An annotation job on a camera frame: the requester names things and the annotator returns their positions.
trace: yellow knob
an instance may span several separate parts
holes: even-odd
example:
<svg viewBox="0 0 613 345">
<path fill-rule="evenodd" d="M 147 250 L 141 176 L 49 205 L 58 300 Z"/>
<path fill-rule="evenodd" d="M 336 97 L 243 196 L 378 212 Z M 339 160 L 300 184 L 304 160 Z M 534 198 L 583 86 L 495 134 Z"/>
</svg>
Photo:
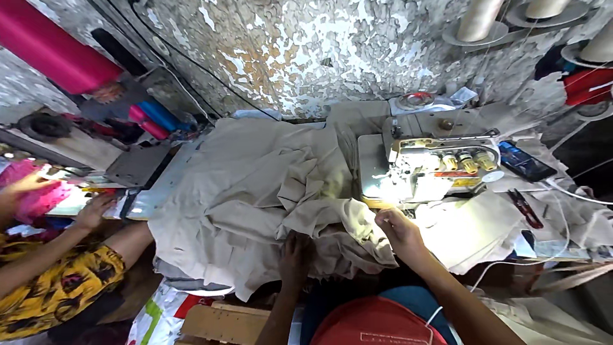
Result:
<svg viewBox="0 0 613 345">
<path fill-rule="evenodd" d="M 496 169 L 496 163 L 494 163 L 491 159 L 490 159 L 490 155 L 487 154 L 487 152 L 485 151 L 480 151 L 477 152 L 476 155 L 474 155 L 474 160 L 475 162 L 477 162 L 478 165 L 481 166 L 481 168 L 485 171 L 492 171 L 494 169 Z"/>
<path fill-rule="evenodd" d="M 462 164 L 464 170 L 469 174 L 476 174 L 479 170 L 479 166 L 474 162 L 473 157 L 468 152 L 460 152 L 458 160 Z"/>
<path fill-rule="evenodd" d="M 455 159 L 455 156 L 453 155 L 443 156 L 443 163 L 445 163 L 445 168 L 447 171 L 458 170 L 458 160 Z"/>
</svg>

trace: thread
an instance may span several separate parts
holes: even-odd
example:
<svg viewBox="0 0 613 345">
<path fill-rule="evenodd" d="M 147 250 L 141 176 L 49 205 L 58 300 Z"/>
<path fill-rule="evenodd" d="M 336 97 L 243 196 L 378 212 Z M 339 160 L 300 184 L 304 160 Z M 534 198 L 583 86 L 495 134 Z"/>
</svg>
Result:
<svg viewBox="0 0 613 345">
<path fill-rule="evenodd" d="M 526 17 L 544 19 L 562 13 L 571 0 L 533 0 L 526 9 Z"/>
<path fill-rule="evenodd" d="M 480 41 L 487 37 L 503 0 L 473 0 L 460 20 L 455 38 L 463 42 Z"/>
<path fill-rule="evenodd" d="M 160 127 L 155 122 L 151 121 L 151 119 L 149 119 L 143 109 L 141 109 L 136 104 L 133 104 L 130 107 L 128 117 L 130 118 L 130 120 L 138 123 L 139 127 L 150 133 L 157 140 L 164 140 L 170 135 L 168 131 Z"/>
<path fill-rule="evenodd" d="M 138 103 L 138 106 L 155 123 L 162 126 L 165 130 L 173 132 L 176 130 L 189 130 L 188 123 L 182 123 L 171 112 L 155 99 L 149 99 Z"/>
<path fill-rule="evenodd" d="M 607 63 L 613 61 L 613 18 L 579 53 L 585 61 Z"/>
</svg>

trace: white cable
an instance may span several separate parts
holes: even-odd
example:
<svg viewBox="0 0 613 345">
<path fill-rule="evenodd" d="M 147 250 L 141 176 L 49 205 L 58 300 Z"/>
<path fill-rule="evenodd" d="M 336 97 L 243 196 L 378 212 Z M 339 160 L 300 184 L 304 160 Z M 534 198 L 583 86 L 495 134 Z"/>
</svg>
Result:
<svg viewBox="0 0 613 345">
<path fill-rule="evenodd" d="M 516 266 L 532 266 L 532 265 L 538 265 L 540 263 L 549 262 L 549 261 L 559 257 L 560 255 L 564 254 L 564 252 L 566 252 L 566 250 L 568 249 L 568 245 L 571 242 L 571 230 L 568 227 L 568 222 L 566 221 L 566 217 L 564 216 L 564 209 L 562 209 L 562 204 L 560 202 L 560 199 L 558 199 L 558 197 L 555 196 L 555 194 L 552 194 L 552 195 L 554 196 L 556 202 L 558 203 L 558 207 L 560 208 L 560 214 L 562 215 L 562 220 L 564 221 L 564 226 L 566 228 L 566 243 L 564 244 L 564 248 L 562 248 L 561 251 L 559 251 L 557 254 L 555 254 L 551 258 L 547 258 L 545 260 L 541 260 L 541 261 L 537 261 L 537 262 L 531 262 L 531 263 L 516 263 L 516 262 L 506 262 L 506 261 L 492 262 L 491 264 L 487 265 L 487 267 L 485 268 L 483 273 L 481 273 L 481 276 L 479 276 L 479 279 L 477 279 L 477 281 L 474 283 L 474 286 L 473 286 L 472 289 L 470 289 L 470 292 L 474 292 L 474 290 L 477 288 L 477 285 L 479 285 L 481 280 L 483 280 L 483 277 L 485 276 L 487 270 L 490 269 L 490 267 L 492 267 L 493 265 L 496 265 L 497 263 L 505 263 L 507 265 L 516 265 Z"/>
<path fill-rule="evenodd" d="M 474 283 L 473 288 L 470 289 L 471 293 L 475 291 L 475 289 L 477 288 L 477 285 L 479 285 L 479 283 L 483 280 L 483 277 L 485 276 L 487 270 L 490 269 L 493 265 L 496 265 L 497 263 L 505 263 L 507 265 L 516 265 L 516 266 L 532 266 L 532 265 L 538 265 L 540 263 L 549 262 L 549 261 L 559 257 L 560 255 L 564 254 L 564 252 L 566 252 L 566 250 L 568 249 L 568 246 L 570 245 L 570 242 L 571 242 L 571 230 L 568 227 L 568 222 L 566 221 L 566 217 L 564 216 L 564 209 L 562 209 L 562 203 L 560 202 L 560 199 L 558 199 L 558 197 L 555 196 L 555 194 L 552 194 L 552 195 L 554 196 L 556 202 L 558 203 L 558 207 L 560 208 L 560 214 L 562 215 L 562 220 L 564 221 L 564 226 L 566 228 L 566 243 L 564 244 L 564 248 L 562 248 L 561 251 L 556 253 L 551 258 L 547 258 L 545 260 L 541 260 L 541 261 L 537 261 L 537 262 L 531 262 L 531 263 L 516 263 L 516 262 L 506 262 L 506 261 L 492 262 L 491 264 L 487 265 L 487 267 L 483 270 L 483 273 L 481 273 L 481 275 L 479 276 L 479 279 L 477 279 L 477 281 Z M 428 330 L 430 330 L 430 341 L 428 342 L 429 345 L 432 344 L 432 338 L 434 337 L 434 332 L 428 326 L 430 325 L 430 322 L 432 322 L 432 320 L 436 317 L 436 315 L 441 310 L 443 310 L 443 307 L 442 306 L 438 307 L 436 309 L 436 311 L 432 314 L 432 316 L 430 316 L 430 318 L 428 319 L 428 322 L 426 322 L 426 324 L 425 324 L 425 327 L 428 328 Z"/>
<path fill-rule="evenodd" d="M 573 196 L 573 197 L 575 197 L 575 198 L 578 198 L 578 199 L 581 199 L 581 200 L 590 201 L 590 202 L 592 202 L 592 203 L 596 203 L 596 204 L 613 205 L 613 203 L 610 203 L 610 202 L 608 202 L 608 201 L 600 201 L 600 200 L 596 200 L 596 199 L 590 199 L 590 198 L 586 198 L 586 197 L 581 196 L 581 195 L 577 195 L 577 194 L 575 194 L 575 193 L 571 193 L 571 192 L 569 192 L 569 191 L 565 190 L 564 188 L 560 187 L 559 185 L 557 185 L 557 184 L 554 182 L 554 180 L 553 180 L 553 179 L 551 179 L 551 178 L 546 179 L 546 180 L 545 180 L 545 182 L 547 182 L 547 183 L 548 183 L 549 185 L 551 185 L 553 188 L 555 188 L 555 189 L 557 189 L 557 190 L 561 191 L 562 193 L 564 193 L 564 194 L 568 194 L 568 195 Z"/>
<path fill-rule="evenodd" d="M 198 101 L 196 101 L 196 99 L 192 96 L 191 93 L 189 93 L 188 89 L 185 88 L 185 86 L 183 86 L 183 83 L 181 83 L 181 81 L 179 80 L 179 78 L 177 77 L 177 75 L 170 70 L 170 68 L 166 67 L 166 66 L 161 66 L 163 69 L 165 69 L 166 71 L 168 71 L 168 73 L 170 73 L 175 80 L 177 81 L 177 83 L 179 83 L 179 86 L 181 86 L 181 88 L 183 89 L 183 91 L 191 98 L 192 102 L 194 103 L 194 105 L 198 108 L 198 110 L 200 110 L 200 112 L 202 113 L 202 115 L 204 115 L 207 120 L 212 123 L 215 124 L 215 121 L 212 121 L 209 117 L 207 112 L 204 111 L 204 109 L 200 106 L 200 103 L 198 103 Z"/>
<path fill-rule="evenodd" d="M 591 168 L 589 168 L 589 169 L 583 170 L 583 171 L 582 171 L 582 172 L 580 172 L 579 174 L 576 174 L 575 176 L 573 176 L 573 179 L 574 179 L 574 178 L 576 178 L 576 177 L 579 177 L 579 176 L 581 176 L 581 175 L 583 175 L 583 174 L 585 174 L 585 173 L 589 173 L 590 171 L 592 171 L 592 170 L 594 170 L 594 169 L 596 169 L 596 168 L 600 168 L 601 166 L 603 166 L 603 165 L 605 165 L 606 163 L 611 162 L 611 161 L 613 161 L 613 158 L 611 158 L 610 160 L 606 160 L 606 161 L 604 161 L 604 162 L 602 162 L 602 163 L 600 163 L 600 164 L 598 164 L 598 165 L 592 166 L 592 167 L 591 167 Z"/>
</svg>

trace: spool holder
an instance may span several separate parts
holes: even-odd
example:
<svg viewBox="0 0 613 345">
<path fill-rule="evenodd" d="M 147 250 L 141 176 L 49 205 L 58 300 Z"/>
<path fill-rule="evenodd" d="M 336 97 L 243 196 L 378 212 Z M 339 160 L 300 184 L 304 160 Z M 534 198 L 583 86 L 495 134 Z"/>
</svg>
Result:
<svg viewBox="0 0 613 345">
<path fill-rule="evenodd" d="M 530 18 L 526 17 L 528 5 L 530 5 L 530 3 L 525 2 L 513 7 L 513 9 L 506 14 L 506 21 L 511 25 L 521 28 L 548 28 L 550 26 L 562 25 L 577 20 L 590 10 L 590 5 L 587 3 L 579 0 L 571 0 L 562 13 L 551 18 L 530 21 Z"/>
<path fill-rule="evenodd" d="M 588 68 L 602 68 L 602 69 L 613 69 L 613 61 L 608 63 L 599 63 L 599 62 L 591 62 L 585 61 L 579 58 L 579 54 L 581 53 L 581 47 L 579 43 L 569 44 L 566 47 L 562 48 L 560 55 L 566 61 L 572 62 L 577 66 L 588 67 Z"/>
<path fill-rule="evenodd" d="M 497 40 L 496 42 L 489 43 L 489 44 L 475 45 L 472 47 L 462 46 L 461 47 L 462 52 L 472 53 L 472 52 L 477 52 L 479 50 L 484 50 L 488 48 L 490 49 L 490 51 L 497 50 L 499 48 L 503 48 L 505 44 L 523 41 L 526 38 L 526 36 L 528 36 L 528 33 L 530 33 L 529 37 L 533 37 L 533 36 L 539 36 L 539 35 L 546 34 L 546 33 L 551 33 L 554 31 L 559 31 L 565 28 L 572 28 L 577 25 L 583 25 L 587 23 L 597 13 L 598 9 L 599 7 L 591 8 L 583 17 L 575 19 L 573 21 L 569 21 L 567 23 L 559 24 L 555 26 L 550 26 L 548 28 L 533 28 L 532 31 L 530 31 L 530 28 L 521 28 L 521 27 L 514 26 L 509 23 L 508 24 L 509 33 L 504 35 L 504 37 L 502 37 L 501 39 Z"/>
</svg>

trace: concrete wall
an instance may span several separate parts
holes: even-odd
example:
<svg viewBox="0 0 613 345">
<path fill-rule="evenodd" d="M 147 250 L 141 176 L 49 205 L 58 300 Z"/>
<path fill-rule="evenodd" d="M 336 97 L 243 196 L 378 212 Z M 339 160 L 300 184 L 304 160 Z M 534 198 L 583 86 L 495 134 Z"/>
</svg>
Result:
<svg viewBox="0 0 613 345">
<path fill-rule="evenodd" d="M 91 29 L 102 26 L 116 33 L 85 0 L 29 1 L 93 46 Z M 136 23 L 126 1 L 112 1 Z M 487 66 L 489 101 L 507 98 L 563 31 L 530 37 L 487 56 L 463 54 L 443 42 L 441 33 L 467 4 L 468 0 L 149 0 L 146 8 L 137 8 L 191 58 L 257 105 L 279 109 L 291 118 L 325 116 L 326 105 L 344 100 L 437 91 L 448 81 L 462 86 L 482 64 Z M 603 7 L 573 41 L 592 37 L 612 17 L 613 1 L 604 0 Z M 143 35 L 151 39 L 144 29 Z M 159 40 L 150 42 L 167 52 Z M 6 50 L 0 54 L 0 105 L 36 100 L 56 110 L 75 111 L 36 71 Z M 216 109 L 249 108 L 182 57 L 170 58 Z M 330 63 L 323 66 L 327 58 Z M 532 83 L 522 95 L 530 111 L 544 115 L 560 107 L 565 94 L 558 76 Z"/>
</svg>

